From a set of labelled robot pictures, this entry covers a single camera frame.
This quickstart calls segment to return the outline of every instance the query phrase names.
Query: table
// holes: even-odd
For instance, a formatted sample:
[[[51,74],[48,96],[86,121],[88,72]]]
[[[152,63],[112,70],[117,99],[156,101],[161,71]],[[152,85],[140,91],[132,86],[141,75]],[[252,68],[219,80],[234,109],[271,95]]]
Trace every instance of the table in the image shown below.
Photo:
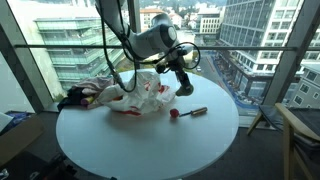
[[[133,72],[122,73],[129,80]],[[63,152],[83,169],[119,180],[178,179],[203,170],[229,148],[238,130],[239,115],[231,97],[215,83],[188,73],[194,92],[176,97],[158,112],[132,117],[108,107],[86,110],[65,107],[57,121]],[[178,89],[175,74],[161,82]],[[171,119],[180,113],[208,107],[201,116]]]

